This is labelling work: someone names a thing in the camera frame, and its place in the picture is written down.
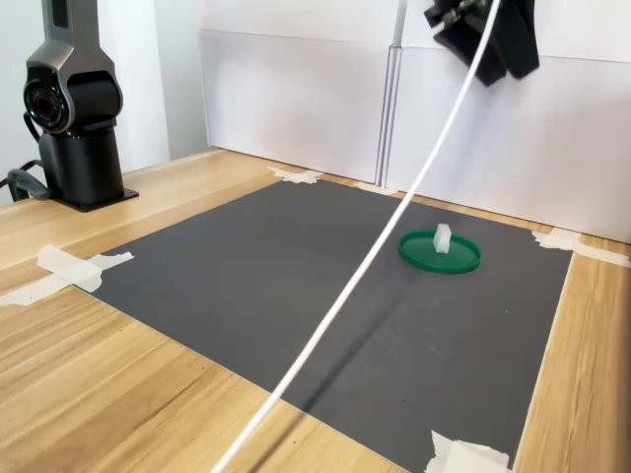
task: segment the wood grain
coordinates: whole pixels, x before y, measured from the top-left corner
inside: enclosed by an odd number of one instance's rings
[[[46,274],[35,258],[47,243],[92,256],[279,180],[267,166],[298,170],[216,151],[128,174],[125,184],[139,190],[140,198],[91,214],[33,200],[1,207],[0,294]],[[583,242],[631,254],[622,243],[593,236],[583,236]],[[631,471],[629,273],[574,255],[515,471]],[[257,386],[73,288],[32,306],[0,307],[0,472],[203,472],[265,396]],[[400,471],[284,402],[230,470]]]

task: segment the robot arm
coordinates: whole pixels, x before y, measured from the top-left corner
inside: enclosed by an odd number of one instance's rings
[[[425,12],[432,28],[443,29],[434,39],[467,66],[480,42],[492,0],[435,0]],[[521,79],[539,67],[534,33],[534,0],[503,0],[482,58],[477,78],[487,87],[506,76]]]

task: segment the white cardboard panel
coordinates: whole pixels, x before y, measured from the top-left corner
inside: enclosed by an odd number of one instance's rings
[[[374,182],[387,47],[199,36],[210,144]]]
[[[201,29],[390,45],[403,0],[207,0]]]
[[[404,48],[386,187],[411,184],[465,72],[447,51]],[[631,242],[629,84],[631,64],[558,58],[474,82],[419,194]]]
[[[442,48],[423,12],[432,0],[409,0],[403,45]],[[534,22],[539,54],[631,62],[629,0],[536,0]]]

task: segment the white panel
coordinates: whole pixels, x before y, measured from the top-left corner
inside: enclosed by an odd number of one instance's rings
[[[404,49],[387,187],[411,184],[465,72],[447,51]],[[630,84],[631,64],[557,58],[474,83],[419,193],[631,242]]]
[[[114,61],[123,108],[115,128],[123,172],[169,160],[153,0],[99,0],[103,50]]]
[[[387,47],[200,32],[212,145],[374,181]]]
[[[206,0],[203,30],[390,45],[403,0]]]
[[[171,158],[206,149],[197,32],[205,0],[155,0]]]
[[[432,0],[409,0],[403,45],[441,48],[423,16]],[[631,62],[631,1],[536,0],[539,54]]]

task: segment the green disc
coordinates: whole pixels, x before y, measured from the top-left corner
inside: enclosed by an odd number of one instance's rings
[[[434,248],[435,234],[435,230],[406,234],[398,242],[398,252],[405,261],[435,273],[468,273],[480,265],[482,251],[473,241],[452,235],[450,252],[437,253]]]

